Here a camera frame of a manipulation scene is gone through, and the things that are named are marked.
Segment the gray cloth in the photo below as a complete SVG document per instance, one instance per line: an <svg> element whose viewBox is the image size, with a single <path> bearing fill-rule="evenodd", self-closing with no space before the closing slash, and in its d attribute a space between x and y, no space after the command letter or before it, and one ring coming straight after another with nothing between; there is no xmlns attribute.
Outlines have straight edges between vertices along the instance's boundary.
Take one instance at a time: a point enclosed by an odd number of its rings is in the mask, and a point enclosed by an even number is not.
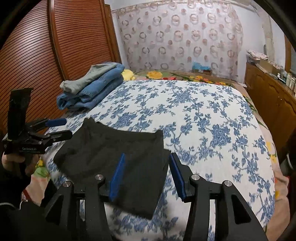
<svg viewBox="0 0 296 241"><path fill-rule="evenodd" d="M60 88L65 92L70 92L76 95L89 83L99 78L104 73L115 68L117 63L103 63L92 65L89 71L82 78L78 80L66 80L60 84Z"/></svg>

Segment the cardboard box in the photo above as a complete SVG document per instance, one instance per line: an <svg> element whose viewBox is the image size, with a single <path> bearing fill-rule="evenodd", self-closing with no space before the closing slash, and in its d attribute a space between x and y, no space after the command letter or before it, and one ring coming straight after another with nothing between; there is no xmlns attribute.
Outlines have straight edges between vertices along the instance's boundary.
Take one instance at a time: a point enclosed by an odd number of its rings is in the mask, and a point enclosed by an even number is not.
<svg viewBox="0 0 296 241"><path fill-rule="evenodd" d="M201 73L206 75L212 75L212 70L193 69L192 73Z"/></svg>
<svg viewBox="0 0 296 241"><path fill-rule="evenodd" d="M261 59L259 65L265 69L268 73L274 74L277 76L278 73L281 72L280 69L275 68L273 65L271 65L268 60Z"/></svg>

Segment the sheer curtain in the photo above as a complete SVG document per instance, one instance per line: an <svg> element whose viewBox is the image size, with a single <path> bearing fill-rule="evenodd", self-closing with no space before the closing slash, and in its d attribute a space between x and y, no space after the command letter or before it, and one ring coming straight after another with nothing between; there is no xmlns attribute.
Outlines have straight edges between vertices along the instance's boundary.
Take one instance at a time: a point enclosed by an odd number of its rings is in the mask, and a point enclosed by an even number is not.
<svg viewBox="0 0 296 241"><path fill-rule="evenodd" d="M213 75L236 79L243 29L229 3L155 1L117 10L129 67L191 71L192 62Z"/></svg>

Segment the blue foam grip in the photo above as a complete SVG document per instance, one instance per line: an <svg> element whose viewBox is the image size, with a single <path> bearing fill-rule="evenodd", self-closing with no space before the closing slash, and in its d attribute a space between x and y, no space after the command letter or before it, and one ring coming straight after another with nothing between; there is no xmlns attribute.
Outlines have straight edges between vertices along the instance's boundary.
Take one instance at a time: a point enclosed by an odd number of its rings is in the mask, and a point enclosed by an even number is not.
<svg viewBox="0 0 296 241"><path fill-rule="evenodd" d="M172 173L178 197L181 198L182 201L184 201L184 199L186 198L184 180L172 154L170 155L170 162L170 171Z"/></svg>
<svg viewBox="0 0 296 241"><path fill-rule="evenodd" d="M66 124L67 124L67 120L65 118L60 118L60 119L48 120L45 123L45 126L47 126L47 127L55 127L55 126L64 126Z"/></svg>
<svg viewBox="0 0 296 241"><path fill-rule="evenodd" d="M113 202L117 197L119 186L123 177L124 168L126 165L126 158L124 153L121 154L120 160L118 165L115 169L113 177L110 182L110 192L109 192L109 199Z"/></svg>

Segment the person's hand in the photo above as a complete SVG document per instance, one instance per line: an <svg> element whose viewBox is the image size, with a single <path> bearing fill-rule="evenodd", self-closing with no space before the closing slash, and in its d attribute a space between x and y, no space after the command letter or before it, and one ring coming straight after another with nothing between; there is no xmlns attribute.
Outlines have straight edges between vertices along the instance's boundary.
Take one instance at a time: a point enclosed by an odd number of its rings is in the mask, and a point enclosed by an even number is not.
<svg viewBox="0 0 296 241"><path fill-rule="evenodd" d="M2 156L2 165L5 170L14 172L17 176L20 176L20 166L19 163L25 161L25 157L18 154L8 154ZM39 161L39 155L33 155L31 163L26 167L25 173L27 176L31 176L35 172L35 166Z"/></svg>

